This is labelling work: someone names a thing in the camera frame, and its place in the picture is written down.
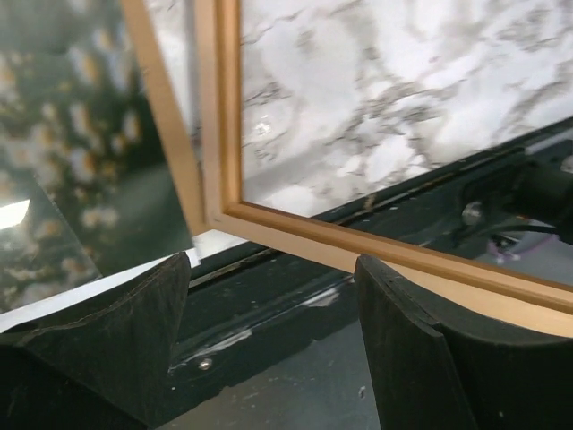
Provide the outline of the flower field photo print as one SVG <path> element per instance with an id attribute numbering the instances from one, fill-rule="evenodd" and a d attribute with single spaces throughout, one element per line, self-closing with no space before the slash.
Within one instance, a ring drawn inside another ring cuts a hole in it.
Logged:
<path id="1" fill-rule="evenodd" d="M 121 2 L 1 4 L 1 170 L 34 176 L 101 272 L 3 331 L 193 254 Z"/>

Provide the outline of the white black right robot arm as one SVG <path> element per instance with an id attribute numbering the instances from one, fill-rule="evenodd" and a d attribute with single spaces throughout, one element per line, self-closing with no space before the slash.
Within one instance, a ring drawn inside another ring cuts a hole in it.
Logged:
<path id="1" fill-rule="evenodd" d="M 470 182 L 460 195 L 462 236 L 538 232 L 572 243 L 572 175 L 519 156 Z"/>

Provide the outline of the clear acrylic glass sheet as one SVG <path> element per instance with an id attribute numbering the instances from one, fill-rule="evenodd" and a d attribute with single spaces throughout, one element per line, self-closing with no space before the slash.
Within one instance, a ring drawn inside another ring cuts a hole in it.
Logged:
<path id="1" fill-rule="evenodd" d="M 1 170 L 1 312 L 101 277 L 34 176 Z"/>

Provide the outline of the brown frame backing board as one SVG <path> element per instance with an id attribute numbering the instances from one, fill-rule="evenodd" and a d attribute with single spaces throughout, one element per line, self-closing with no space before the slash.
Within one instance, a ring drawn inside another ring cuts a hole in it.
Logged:
<path id="1" fill-rule="evenodd" d="M 121 5 L 185 222 L 190 234 L 197 236 L 209 227 L 192 140 L 176 102 L 146 5 L 137 0 L 123 0 Z"/>

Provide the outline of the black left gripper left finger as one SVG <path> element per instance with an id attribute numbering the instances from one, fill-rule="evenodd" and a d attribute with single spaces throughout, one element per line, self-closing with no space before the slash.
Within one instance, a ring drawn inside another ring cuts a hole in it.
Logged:
<path id="1" fill-rule="evenodd" d="M 1 335 L 3 429 L 150 429 L 191 277 L 185 253 Z"/>

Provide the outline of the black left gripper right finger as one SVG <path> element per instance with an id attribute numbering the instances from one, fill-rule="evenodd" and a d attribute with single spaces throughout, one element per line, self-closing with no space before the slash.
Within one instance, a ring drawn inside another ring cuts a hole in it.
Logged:
<path id="1" fill-rule="evenodd" d="M 382 428 L 571 428 L 571 339 L 473 312 L 369 255 L 354 279 Z"/>

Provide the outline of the brown wooden picture frame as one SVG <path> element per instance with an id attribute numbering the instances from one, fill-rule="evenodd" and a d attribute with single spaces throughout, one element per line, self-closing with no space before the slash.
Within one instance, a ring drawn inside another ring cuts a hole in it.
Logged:
<path id="1" fill-rule="evenodd" d="M 566 286 L 335 224 L 245 203 L 241 167 L 240 4 L 195 4 L 206 217 L 212 228 L 350 272 L 360 254 L 476 313 L 572 335 Z"/>

